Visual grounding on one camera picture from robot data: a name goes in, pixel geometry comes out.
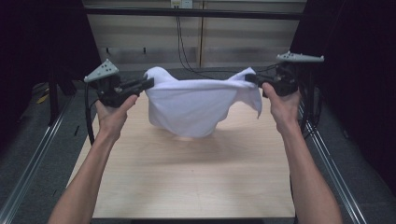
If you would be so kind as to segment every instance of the human arm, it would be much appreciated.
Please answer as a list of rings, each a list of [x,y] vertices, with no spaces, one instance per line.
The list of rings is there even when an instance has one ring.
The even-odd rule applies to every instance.
[[[99,132],[76,176],[56,203],[49,223],[90,223],[111,148],[120,138],[127,111],[136,100],[137,96],[133,95],[120,108],[96,102]]]
[[[279,97],[268,83],[262,89],[284,141],[290,168],[294,207],[300,223],[342,223],[337,201],[309,152],[297,120],[300,93]]]

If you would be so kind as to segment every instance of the wooden tabletop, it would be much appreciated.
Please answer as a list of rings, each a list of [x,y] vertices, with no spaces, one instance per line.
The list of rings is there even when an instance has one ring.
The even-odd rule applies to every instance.
[[[211,135],[191,139],[152,126],[142,92],[111,152],[93,217],[294,217],[283,142],[262,100],[259,119],[236,103]],[[70,178],[90,147],[87,139]]]

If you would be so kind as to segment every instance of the wooden table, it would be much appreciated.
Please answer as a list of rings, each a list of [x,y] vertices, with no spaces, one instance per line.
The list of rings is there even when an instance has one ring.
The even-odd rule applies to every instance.
[[[247,105],[234,104],[201,139],[152,126],[148,101],[142,92],[128,112],[93,217],[294,217],[289,167],[268,100],[259,119]],[[87,139],[71,178],[90,147]]]

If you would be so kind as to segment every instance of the white towel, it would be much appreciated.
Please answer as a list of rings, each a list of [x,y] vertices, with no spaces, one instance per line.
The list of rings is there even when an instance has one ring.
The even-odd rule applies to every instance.
[[[231,105],[242,101],[262,112],[262,97],[257,85],[245,81],[248,68],[227,80],[177,80],[161,67],[149,69],[154,87],[146,90],[148,117],[152,125],[184,137],[205,137],[227,118]]]

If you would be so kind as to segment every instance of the forearm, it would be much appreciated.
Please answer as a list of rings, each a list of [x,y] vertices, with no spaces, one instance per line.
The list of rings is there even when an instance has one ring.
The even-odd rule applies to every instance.
[[[342,223],[332,191],[315,165],[297,122],[282,133],[294,205],[301,223]]]
[[[115,140],[99,133],[76,176],[49,218],[49,223],[90,223],[102,175]]]

